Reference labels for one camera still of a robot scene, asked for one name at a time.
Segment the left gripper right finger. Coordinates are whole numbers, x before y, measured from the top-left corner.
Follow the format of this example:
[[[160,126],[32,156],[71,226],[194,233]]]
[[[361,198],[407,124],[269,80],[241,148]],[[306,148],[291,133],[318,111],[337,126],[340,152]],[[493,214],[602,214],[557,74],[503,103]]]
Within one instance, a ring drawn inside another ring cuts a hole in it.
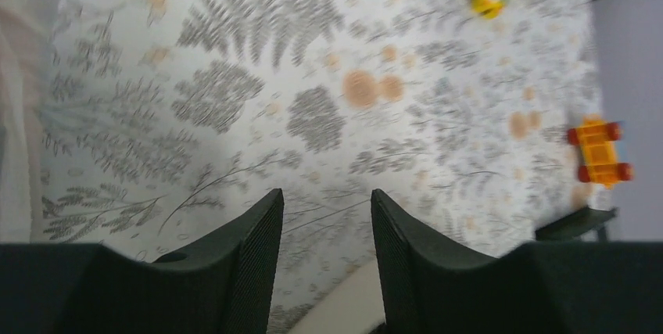
[[[525,242],[494,258],[380,189],[371,222],[389,333],[659,333],[659,242]]]

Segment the floral patterned table mat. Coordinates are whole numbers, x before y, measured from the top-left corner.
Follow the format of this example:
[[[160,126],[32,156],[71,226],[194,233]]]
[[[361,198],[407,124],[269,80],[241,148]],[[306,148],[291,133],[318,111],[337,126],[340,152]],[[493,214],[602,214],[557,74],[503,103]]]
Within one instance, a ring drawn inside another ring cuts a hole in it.
[[[151,261],[280,188],[271,333],[372,259],[374,189],[491,256],[611,205],[565,141],[590,0],[62,0],[53,42],[34,239]]]

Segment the orange red toy car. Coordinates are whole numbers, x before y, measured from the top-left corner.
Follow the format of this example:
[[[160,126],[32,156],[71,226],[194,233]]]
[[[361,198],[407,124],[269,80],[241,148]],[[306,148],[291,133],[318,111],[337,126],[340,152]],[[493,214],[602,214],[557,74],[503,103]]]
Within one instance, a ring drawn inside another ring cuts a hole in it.
[[[598,116],[586,116],[580,125],[570,127],[566,140],[579,151],[578,180],[606,189],[632,181],[634,169],[625,160],[624,137],[622,122],[606,121]]]

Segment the translucent yellowish plastic bag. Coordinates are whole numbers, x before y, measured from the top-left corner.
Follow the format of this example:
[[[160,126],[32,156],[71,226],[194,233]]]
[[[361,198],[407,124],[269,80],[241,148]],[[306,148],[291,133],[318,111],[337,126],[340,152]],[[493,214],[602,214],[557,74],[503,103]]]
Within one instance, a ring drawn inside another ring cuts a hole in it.
[[[38,119],[60,0],[1,0],[1,241],[29,242],[41,198]]]

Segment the black white checkerboard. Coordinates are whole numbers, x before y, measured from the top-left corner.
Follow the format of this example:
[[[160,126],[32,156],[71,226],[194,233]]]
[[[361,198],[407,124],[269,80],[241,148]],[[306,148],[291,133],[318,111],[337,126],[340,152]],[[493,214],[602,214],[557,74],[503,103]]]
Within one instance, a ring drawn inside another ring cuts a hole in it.
[[[585,206],[577,211],[536,229],[537,241],[568,241],[581,239],[588,232],[595,232],[598,242],[609,240],[607,223],[618,216],[618,208],[598,210]]]

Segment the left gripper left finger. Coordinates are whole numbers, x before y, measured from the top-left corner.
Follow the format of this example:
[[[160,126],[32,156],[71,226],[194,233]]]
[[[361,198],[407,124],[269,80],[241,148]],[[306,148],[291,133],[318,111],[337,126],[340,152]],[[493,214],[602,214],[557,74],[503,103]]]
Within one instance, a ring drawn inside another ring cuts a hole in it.
[[[151,263],[92,243],[4,244],[4,333],[265,333],[284,197]]]

